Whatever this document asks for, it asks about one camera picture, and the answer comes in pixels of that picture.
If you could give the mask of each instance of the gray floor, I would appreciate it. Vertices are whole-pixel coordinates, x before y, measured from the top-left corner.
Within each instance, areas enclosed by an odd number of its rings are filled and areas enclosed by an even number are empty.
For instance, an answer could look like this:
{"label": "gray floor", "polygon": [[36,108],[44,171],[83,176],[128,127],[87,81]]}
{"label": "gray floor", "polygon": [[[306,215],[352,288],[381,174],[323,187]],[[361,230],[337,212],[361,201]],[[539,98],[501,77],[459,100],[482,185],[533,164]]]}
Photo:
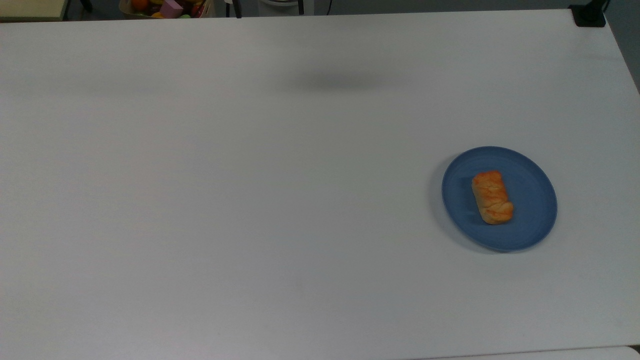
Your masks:
{"label": "gray floor", "polygon": [[[224,14],[222,0],[215,0],[218,14]],[[244,16],[258,15],[258,0],[241,0]],[[326,14],[330,0],[316,0],[315,13]],[[586,0],[333,0],[332,15],[362,13],[455,12],[478,10],[566,9]],[[92,0],[93,12],[83,11],[79,0],[70,0],[71,20],[123,19],[119,0]],[[611,0],[607,20],[640,89],[640,0]]]}

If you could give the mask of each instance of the toy fruit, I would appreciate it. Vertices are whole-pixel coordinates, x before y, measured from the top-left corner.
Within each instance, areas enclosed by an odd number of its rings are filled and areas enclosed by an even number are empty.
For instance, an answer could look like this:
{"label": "toy fruit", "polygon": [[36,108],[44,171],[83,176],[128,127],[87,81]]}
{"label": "toy fruit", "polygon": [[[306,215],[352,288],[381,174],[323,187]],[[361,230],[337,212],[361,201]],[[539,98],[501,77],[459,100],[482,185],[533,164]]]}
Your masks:
{"label": "toy fruit", "polygon": [[148,16],[151,16],[154,13],[157,13],[159,11],[160,11],[160,5],[154,4],[154,3],[150,3],[149,7],[147,8],[146,13],[147,13]]}
{"label": "toy fruit", "polygon": [[191,17],[197,17],[196,14],[198,13],[198,10],[200,9],[201,6],[202,6],[201,1],[199,3],[193,4],[193,8],[191,9]]}
{"label": "toy fruit", "polygon": [[143,12],[149,6],[149,0],[131,0],[131,6],[139,12]]}

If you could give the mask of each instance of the golden crust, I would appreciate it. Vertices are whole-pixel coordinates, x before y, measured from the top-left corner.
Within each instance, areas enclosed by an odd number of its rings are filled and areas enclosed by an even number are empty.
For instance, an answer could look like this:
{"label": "golden crust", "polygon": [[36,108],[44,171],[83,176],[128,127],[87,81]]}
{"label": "golden crust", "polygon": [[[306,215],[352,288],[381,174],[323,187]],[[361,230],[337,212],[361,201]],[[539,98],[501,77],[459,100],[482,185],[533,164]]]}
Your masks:
{"label": "golden crust", "polygon": [[513,204],[498,170],[481,172],[471,180],[471,189],[482,219],[491,225],[502,224],[513,217]]}

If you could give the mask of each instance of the orange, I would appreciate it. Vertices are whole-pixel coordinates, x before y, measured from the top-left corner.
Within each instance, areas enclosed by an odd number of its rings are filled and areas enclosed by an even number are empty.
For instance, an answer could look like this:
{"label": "orange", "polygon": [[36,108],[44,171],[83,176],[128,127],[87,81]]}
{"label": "orange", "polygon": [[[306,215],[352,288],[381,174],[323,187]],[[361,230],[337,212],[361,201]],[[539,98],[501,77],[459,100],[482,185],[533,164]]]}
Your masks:
{"label": "orange", "polygon": [[131,6],[139,12],[143,12],[149,6],[149,0],[131,0]]}

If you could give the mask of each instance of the fruit basket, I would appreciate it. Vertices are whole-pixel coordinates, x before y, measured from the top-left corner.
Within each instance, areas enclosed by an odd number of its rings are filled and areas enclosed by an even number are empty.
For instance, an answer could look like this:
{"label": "fruit basket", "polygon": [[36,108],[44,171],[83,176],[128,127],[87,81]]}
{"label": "fruit basket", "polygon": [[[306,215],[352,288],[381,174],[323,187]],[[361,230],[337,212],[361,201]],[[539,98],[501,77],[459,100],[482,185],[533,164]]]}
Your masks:
{"label": "fruit basket", "polygon": [[[175,0],[184,7],[183,17],[215,17],[213,0]],[[162,19],[160,0],[120,0],[118,5],[125,19]]]}

